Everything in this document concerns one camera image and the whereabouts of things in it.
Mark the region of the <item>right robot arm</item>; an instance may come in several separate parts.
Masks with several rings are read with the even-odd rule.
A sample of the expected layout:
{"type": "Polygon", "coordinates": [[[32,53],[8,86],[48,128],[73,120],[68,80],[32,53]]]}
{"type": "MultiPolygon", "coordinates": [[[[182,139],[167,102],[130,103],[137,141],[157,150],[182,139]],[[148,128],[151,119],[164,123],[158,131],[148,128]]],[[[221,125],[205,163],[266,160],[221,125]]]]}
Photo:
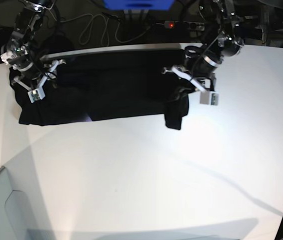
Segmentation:
{"type": "Polygon", "coordinates": [[[17,15],[8,42],[2,46],[0,58],[9,66],[9,84],[20,84],[34,90],[43,77],[57,87],[57,71],[41,58],[67,46],[68,40],[61,31],[61,16],[55,0],[26,0],[17,15]],[[55,22],[51,35],[40,45],[35,35],[42,27],[46,12],[54,12],[55,22]]]}

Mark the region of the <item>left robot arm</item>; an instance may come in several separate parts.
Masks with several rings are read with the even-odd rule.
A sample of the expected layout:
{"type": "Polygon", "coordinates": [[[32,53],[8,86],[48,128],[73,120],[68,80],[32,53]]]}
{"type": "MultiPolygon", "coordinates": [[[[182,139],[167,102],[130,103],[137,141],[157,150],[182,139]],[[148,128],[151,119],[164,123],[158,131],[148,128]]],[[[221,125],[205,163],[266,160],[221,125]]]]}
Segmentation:
{"type": "Polygon", "coordinates": [[[232,0],[200,0],[198,11],[204,20],[204,31],[199,36],[202,45],[186,46],[184,63],[164,67],[161,73],[175,74],[178,78],[190,82],[195,91],[214,92],[214,71],[223,63],[225,57],[238,54],[244,46],[240,17],[236,14],[232,0]]]}

